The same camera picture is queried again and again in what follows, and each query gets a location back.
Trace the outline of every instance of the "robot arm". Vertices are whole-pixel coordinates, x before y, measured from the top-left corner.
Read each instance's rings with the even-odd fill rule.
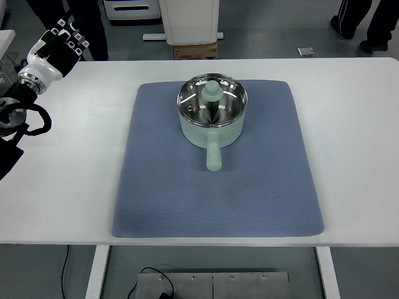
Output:
[[[36,136],[51,129],[51,118],[45,109],[34,102],[43,94],[51,82],[64,78],[80,60],[82,52],[89,46],[79,34],[82,20],[68,24],[68,12],[52,30],[40,38],[27,56],[27,66],[18,73],[14,83],[0,98],[0,180],[12,169],[22,156],[17,147],[23,135]],[[44,121],[42,128],[28,131],[28,110],[36,111]],[[14,134],[5,141],[2,137]]]

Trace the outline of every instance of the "saucepan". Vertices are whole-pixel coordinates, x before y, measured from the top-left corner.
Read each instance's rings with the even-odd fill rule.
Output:
[[[181,88],[178,111],[183,134],[188,141],[206,148],[206,167],[222,167],[221,151],[240,136],[248,96],[235,79],[223,74],[203,74],[191,78]]]

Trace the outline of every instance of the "small box on floor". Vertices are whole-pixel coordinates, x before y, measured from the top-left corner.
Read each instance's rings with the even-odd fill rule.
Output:
[[[173,46],[175,60],[218,59],[218,42],[202,45]]]

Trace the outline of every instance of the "black pants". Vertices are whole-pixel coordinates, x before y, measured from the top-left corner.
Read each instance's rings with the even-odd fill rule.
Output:
[[[341,33],[351,36],[372,6],[372,0],[343,0],[338,13]],[[388,41],[399,19],[399,0],[381,0],[367,30],[367,40]]]
[[[65,14],[62,0],[26,0],[44,27],[50,30]],[[74,19],[82,17],[81,34],[89,42],[89,50],[94,60],[108,59],[107,37],[101,21],[97,0],[67,0]]]

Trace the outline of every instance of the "person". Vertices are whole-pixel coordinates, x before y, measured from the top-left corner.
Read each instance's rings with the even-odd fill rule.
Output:
[[[372,0],[343,0],[338,16],[331,19],[331,26],[342,37],[351,39],[371,6]],[[367,40],[360,43],[360,48],[366,51],[386,51],[398,19],[399,0],[380,0],[367,30]]]
[[[26,2],[47,30],[51,30],[59,19],[65,15],[62,0],[26,0]],[[93,59],[107,60],[107,37],[97,0],[67,0],[67,3],[74,19],[82,17],[84,20],[80,33],[89,42],[89,51]]]

